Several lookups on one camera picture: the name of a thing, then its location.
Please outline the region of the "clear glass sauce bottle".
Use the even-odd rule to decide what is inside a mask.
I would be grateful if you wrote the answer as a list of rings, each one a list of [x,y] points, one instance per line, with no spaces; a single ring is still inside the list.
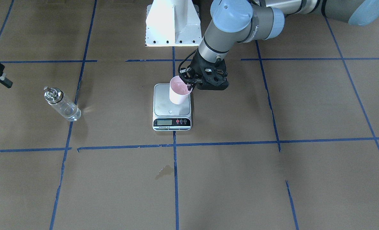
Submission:
[[[44,98],[62,117],[70,122],[80,119],[82,112],[78,106],[59,88],[44,87]]]

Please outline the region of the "white digital kitchen scale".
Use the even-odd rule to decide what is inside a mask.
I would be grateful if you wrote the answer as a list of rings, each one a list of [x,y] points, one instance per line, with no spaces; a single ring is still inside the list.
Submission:
[[[174,104],[169,98],[169,83],[156,84],[153,94],[153,130],[186,131],[192,127],[191,96]]]

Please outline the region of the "blue tape grid lines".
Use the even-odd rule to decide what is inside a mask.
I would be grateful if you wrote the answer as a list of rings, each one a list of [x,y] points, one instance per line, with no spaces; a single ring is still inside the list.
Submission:
[[[146,47],[149,4],[0,0],[0,230],[379,230],[379,18],[287,17],[194,91],[191,130],[156,132],[194,48]]]

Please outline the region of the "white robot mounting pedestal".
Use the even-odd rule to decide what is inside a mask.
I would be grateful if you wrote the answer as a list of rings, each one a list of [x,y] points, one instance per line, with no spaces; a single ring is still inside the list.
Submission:
[[[192,0],[154,0],[147,6],[145,45],[198,47],[201,18]]]

